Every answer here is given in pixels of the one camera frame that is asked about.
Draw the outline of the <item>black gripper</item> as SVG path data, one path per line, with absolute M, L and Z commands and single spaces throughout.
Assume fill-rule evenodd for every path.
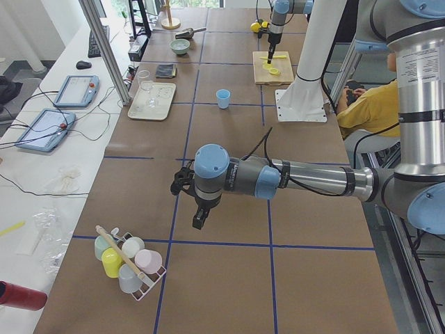
M 282 38 L 282 25 L 276 25 L 274 23 L 270 23 L 268 26 L 268 42 L 269 42 L 269 50 L 268 50 L 268 58 L 267 64 L 271 64 L 273 57 L 275 55 L 275 48 L 280 43 Z
M 195 186 L 194 191 L 195 202 L 197 203 L 197 212 L 193 217 L 193 227 L 195 229 L 202 229 L 211 209 L 219 204 L 222 190 L 220 189 L 214 192 L 205 192 Z

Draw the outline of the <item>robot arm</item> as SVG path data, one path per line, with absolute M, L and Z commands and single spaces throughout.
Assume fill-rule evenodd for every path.
M 312 0 L 277 0 L 273 4 L 271 21 L 268 28 L 268 58 L 271 64 L 276 46 L 280 43 L 288 14 L 310 14 L 314 2 Z
M 360 1 L 359 50 L 380 44 L 396 55 L 400 163 L 393 169 L 324 166 L 256 157 L 230 157 L 217 144 L 194 158 L 188 193 L 202 228 L 224 192 L 271 199 L 278 189 L 354 196 L 387 208 L 415 228 L 444 233 L 444 2 Z

